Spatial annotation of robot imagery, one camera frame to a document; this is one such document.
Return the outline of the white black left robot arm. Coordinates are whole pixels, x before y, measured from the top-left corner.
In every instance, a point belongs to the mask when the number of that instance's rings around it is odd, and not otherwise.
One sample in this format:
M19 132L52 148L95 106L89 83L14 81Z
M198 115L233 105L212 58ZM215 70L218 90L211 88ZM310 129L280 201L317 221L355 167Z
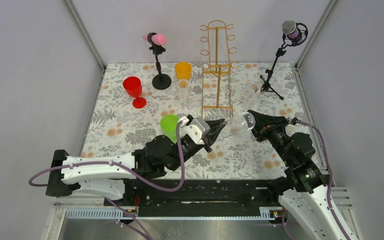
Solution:
M175 128L176 142L158 135L143 148L123 155L84 158L64 149L54 151L46 196L67 197L83 192L118 200L128 206L135 192L125 180L140 180L163 192L175 192L185 181L185 163L201 149L208 153L225 126L225 119L203 120L188 115Z

